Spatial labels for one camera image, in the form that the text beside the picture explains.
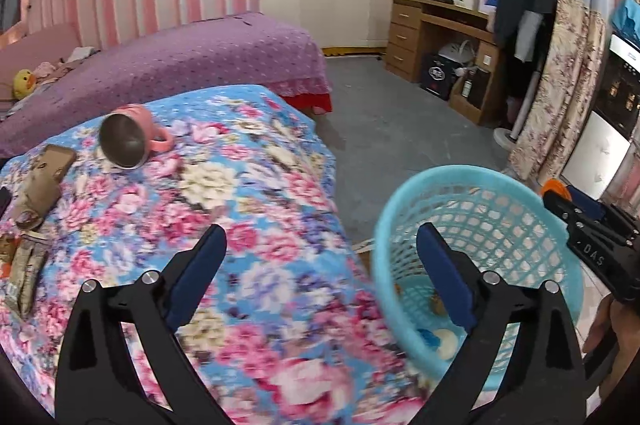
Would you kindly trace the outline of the orange ball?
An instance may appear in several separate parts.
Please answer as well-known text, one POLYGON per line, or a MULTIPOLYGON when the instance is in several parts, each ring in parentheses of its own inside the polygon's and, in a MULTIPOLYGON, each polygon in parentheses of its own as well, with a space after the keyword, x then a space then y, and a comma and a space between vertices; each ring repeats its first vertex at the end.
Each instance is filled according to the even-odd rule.
POLYGON ((558 179, 549 179, 540 189, 544 206, 572 203, 572 196, 567 186, 558 179))

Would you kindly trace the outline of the wooden desk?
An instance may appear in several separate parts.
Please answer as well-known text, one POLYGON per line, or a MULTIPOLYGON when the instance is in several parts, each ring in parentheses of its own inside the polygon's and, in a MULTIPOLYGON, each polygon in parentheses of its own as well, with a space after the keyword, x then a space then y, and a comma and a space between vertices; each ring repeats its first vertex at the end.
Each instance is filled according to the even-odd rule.
POLYGON ((504 100, 501 72, 503 52, 487 29, 488 16, 433 0, 392 0, 385 67, 406 81, 419 84, 426 77, 426 63, 448 44, 467 44, 471 64, 480 70, 482 99, 471 101, 463 91, 464 79, 452 86, 448 104, 480 126, 499 122, 504 100))

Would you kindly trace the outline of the floral blue quilt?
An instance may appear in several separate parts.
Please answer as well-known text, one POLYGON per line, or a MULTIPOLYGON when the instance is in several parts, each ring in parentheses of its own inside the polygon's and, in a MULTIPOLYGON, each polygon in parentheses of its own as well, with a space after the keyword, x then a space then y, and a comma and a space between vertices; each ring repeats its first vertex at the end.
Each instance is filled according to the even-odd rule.
POLYGON ((384 323, 314 123, 260 86, 144 104, 169 146, 106 155, 105 117, 1 171, 6 424, 407 424, 428 395, 384 323))

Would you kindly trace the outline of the pink headboard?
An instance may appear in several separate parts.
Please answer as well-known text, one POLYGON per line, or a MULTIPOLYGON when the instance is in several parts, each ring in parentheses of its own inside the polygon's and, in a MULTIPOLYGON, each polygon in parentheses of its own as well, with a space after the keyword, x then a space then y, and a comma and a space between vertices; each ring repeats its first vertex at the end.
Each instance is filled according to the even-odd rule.
POLYGON ((66 60, 80 47, 76 29, 58 24, 21 38, 1 49, 1 100, 12 98, 11 87, 19 70, 35 70, 42 62, 55 64, 66 60))

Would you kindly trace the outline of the pink steel-lined mug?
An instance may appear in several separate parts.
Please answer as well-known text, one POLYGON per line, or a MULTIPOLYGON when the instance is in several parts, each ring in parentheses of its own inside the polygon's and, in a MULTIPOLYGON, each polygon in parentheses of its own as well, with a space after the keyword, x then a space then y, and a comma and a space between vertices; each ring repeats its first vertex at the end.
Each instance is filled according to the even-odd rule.
POLYGON ((128 104, 104 117, 99 128, 99 146, 104 156, 122 169, 141 167, 151 154, 171 151, 174 136, 154 122, 141 104, 128 104))

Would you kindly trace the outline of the black box under desk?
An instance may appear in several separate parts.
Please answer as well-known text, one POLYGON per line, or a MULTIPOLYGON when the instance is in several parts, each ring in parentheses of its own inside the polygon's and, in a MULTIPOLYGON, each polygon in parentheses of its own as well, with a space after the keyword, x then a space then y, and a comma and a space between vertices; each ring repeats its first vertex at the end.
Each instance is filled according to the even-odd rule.
POLYGON ((456 70, 459 65, 437 53, 423 55, 420 67, 420 87, 437 98, 448 101, 458 80, 456 70))

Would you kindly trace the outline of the newspaper wrapper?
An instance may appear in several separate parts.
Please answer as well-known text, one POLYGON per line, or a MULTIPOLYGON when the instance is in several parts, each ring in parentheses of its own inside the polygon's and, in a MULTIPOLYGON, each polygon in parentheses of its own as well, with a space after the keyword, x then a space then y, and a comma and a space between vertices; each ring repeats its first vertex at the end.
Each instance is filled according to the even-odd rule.
POLYGON ((11 263, 4 302, 18 317, 25 320, 32 312, 37 282, 48 258, 50 240, 39 232, 21 236, 11 263))

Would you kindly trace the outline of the yellow duck plush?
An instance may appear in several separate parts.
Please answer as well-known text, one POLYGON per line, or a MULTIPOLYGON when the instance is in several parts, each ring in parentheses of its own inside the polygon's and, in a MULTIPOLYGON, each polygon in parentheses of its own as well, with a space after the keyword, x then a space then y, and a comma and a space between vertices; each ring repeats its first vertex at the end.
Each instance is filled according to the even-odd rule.
POLYGON ((19 70, 12 82, 13 98, 21 101, 32 94, 37 86, 37 77, 31 70, 19 70))

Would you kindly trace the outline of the light blue plastic basket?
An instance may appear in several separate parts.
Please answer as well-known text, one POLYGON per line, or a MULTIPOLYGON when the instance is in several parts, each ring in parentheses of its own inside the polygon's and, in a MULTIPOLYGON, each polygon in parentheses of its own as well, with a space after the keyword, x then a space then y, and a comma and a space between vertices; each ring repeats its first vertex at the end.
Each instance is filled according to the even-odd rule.
POLYGON ((553 280, 577 321, 582 312, 582 268, 566 246, 565 223, 526 185, 484 167, 430 168, 403 183, 382 210, 373 237, 371 277, 390 333, 430 381, 445 375, 454 357, 427 344, 423 331, 446 330, 461 345, 466 336, 447 315, 436 315, 434 284, 418 252, 416 234, 433 223, 447 244, 480 271, 495 271, 511 285, 537 287, 553 280))

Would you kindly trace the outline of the tan slipper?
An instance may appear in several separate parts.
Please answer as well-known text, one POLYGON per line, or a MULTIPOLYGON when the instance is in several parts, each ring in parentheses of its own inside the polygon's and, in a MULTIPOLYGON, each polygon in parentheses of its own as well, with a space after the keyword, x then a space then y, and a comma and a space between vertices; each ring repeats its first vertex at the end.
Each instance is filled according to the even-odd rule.
POLYGON ((39 228, 60 197, 60 184, 53 174, 46 168, 35 168, 26 178, 12 211, 15 226, 23 231, 39 228))

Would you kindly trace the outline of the purple polka-dot bed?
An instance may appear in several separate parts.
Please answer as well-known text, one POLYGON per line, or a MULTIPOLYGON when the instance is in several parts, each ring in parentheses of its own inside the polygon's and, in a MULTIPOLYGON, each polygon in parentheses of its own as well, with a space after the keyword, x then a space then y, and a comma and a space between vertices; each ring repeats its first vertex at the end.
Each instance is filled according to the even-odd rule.
POLYGON ((1 155, 125 104, 224 85, 264 86, 300 111, 332 110, 326 60, 305 29, 247 12, 164 29, 90 56, 1 124, 1 155))

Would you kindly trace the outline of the brown paper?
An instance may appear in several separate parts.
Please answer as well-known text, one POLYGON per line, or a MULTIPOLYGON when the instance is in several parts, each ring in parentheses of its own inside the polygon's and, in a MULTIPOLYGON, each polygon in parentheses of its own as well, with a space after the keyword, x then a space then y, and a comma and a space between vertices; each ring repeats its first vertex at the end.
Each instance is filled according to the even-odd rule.
POLYGON ((430 307, 435 315, 446 315, 447 310, 442 301, 442 298, 439 297, 437 293, 434 293, 430 298, 430 307))

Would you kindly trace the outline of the floral curtain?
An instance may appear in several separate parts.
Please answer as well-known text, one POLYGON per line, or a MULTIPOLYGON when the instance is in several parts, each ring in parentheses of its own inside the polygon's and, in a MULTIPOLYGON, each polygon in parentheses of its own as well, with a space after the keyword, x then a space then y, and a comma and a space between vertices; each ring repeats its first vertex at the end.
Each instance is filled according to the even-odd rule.
POLYGON ((551 44, 510 168, 523 181, 559 177, 579 139, 604 51, 603 15, 582 0, 558 0, 551 44))

